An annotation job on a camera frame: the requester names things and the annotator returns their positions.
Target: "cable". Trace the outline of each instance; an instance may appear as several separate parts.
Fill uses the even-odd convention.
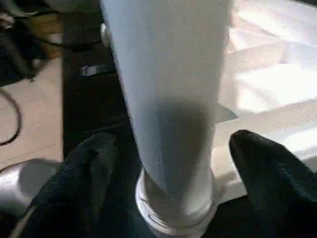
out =
[[[101,40],[97,40],[97,41],[89,42],[89,43],[73,44],[73,45],[72,45],[72,44],[71,44],[71,45],[64,45],[64,44],[60,44],[60,43],[54,43],[54,42],[45,40],[45,39],[43,39],[43,38],[40,38],[40,37],[37,37],[37,36],[34,36],[34,35],[33,35],[33,38],[34,38],[35,40],[38,40],[38,41],[43,42],[43,43],[45,43],[45,44],[52,45],[52,46],[56,46],[56,47],[62,47],[62,48],[64,48],[64,49],[68,49],[68,50],[75,50],[75,49],[87,48],[87,47],[91,47],[91,46],[94,46],[94,45],[97,45],[97,44],[102,43]]]
[[[2,95],[9,102],[9,104],[12,105],[14,112],[16,114],[16,118],[17,118],[16,131],[13,134],[13,136],[9,140],[0,142],[0,146],[4,146],[4,145],[8,145],[8,144],[12,143],[13,141],[15,141],[16,138],[20,135],[21,129],[22,129],[22,113],[21,113],[21,110],[20,110],[18,103],[3,88],[0,88],[0,95]]]

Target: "floor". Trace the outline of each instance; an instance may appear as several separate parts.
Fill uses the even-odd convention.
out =
[[[32,158],[62,160],[61,60],[53,59],[35,78],[4,87],[23,113],[21,135],[0,147],[0,169]],[[0,97],[0,141],[14,133],[15,114]]]

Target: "pvc pipe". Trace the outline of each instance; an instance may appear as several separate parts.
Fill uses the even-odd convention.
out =
[[[228,0],[103,0],[142,161],[139,210],[161,237],[199,237],[215,212],[210,157]]]

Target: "black glove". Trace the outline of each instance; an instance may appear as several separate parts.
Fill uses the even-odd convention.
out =
[[[234,133],[229,145],[263,227],[260,237],[316,237],[316,174],[284,146],[253,132]]]
[[[100,133],[78,145],[32,201],[12,237],[91,238],[114,167],[114,141]]]

